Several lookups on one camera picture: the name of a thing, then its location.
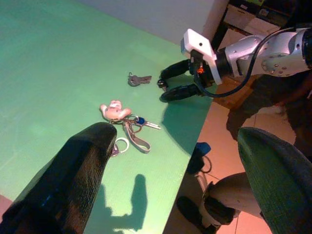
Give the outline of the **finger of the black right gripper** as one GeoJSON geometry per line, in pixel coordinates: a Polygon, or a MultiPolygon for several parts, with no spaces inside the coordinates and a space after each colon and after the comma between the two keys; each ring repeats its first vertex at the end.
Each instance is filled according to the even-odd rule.
{"type": "Polygon", "coordinates": [[[195,84],[185,85],[185,86],[178,86],[169,91],[164,92],[160,96],[160,101],[175,101],[175,100],[182,100],[192,96],[201,95],[201,91],[195,84]]]}
{"type": "Polygon", "coordinates": [[[189,72],[191,75],[194,74],[194,69],[190,60],[182,60],[175,64],[168,66],[160,72],[160,79],[169,79],[177,77],[186,72],[189,72]]]}

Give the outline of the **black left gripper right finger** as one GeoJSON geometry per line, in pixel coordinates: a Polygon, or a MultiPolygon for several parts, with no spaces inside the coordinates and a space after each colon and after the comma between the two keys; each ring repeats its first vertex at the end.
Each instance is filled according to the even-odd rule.
{"type": "Polygon", "coordinates": [[[312,234],[312,162],[292,144],[259,128],[240,128],[237,142],[271,232],[312,234]]]}

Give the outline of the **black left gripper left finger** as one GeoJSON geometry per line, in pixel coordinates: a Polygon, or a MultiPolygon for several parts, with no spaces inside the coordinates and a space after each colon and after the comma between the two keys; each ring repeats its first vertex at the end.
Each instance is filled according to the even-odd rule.
{"type": "Polygon", "coordinates": [[[105,122],[70,137],[5,211],[0,234],[83,234],[116,137],[105,122]]]}

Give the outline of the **pair of silver keys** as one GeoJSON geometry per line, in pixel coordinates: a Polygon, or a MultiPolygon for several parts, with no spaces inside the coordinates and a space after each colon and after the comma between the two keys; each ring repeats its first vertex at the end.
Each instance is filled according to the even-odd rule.
{"type": "Polygon", "coordinates": [[[128,74],[128,84],[132,87],[136,87],[141,84],[150,83],[151,79],[152,79],[152,76],[139,77],[137,75],[132,74],[132,72],[129,72],[128,74]]]}

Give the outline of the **black metal shelf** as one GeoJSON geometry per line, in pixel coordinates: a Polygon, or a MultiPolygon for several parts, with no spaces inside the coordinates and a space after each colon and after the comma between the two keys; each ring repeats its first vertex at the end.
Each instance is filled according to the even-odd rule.
{"type": "Polygon", "coordinates": [[[221,49],[244,36],[267,36],[309,22],[312,22],[312,0],[229,0],[212,46],[221,49]]]}

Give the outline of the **printed brown cardboard box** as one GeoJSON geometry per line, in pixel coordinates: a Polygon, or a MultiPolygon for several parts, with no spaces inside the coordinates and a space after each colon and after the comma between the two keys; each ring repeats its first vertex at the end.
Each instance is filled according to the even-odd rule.
{"type": "MultiPolygon", "coordinates": [[[[226,97],[216,97],[214,98],[214,102],[227,109],[237,109],[252,93],[252,84],[258,77],[259,76],[251,76],[247,84],[242,87],[238,92],[226,97]]],[[[217,87],[216,94],[226,93],[236,88],[241,83],[239,79],[234,79],[230,77],[225,77],[222,81],[223,83],[217,87]]]]}

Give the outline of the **green table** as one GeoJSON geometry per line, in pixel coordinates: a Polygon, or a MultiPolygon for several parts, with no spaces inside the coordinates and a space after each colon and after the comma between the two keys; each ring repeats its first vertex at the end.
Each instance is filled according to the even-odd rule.
{"type": "Polygon", "coordinates": [[[211,100],[163,103],[180,48],[75,0],[0,0],[0,195],[14,200],[69,137],[121,101],[157,124],[107,163],[85,234],[162,234],[211,100]],[[132,87],[128,74],[152,76],[132,87]]]}

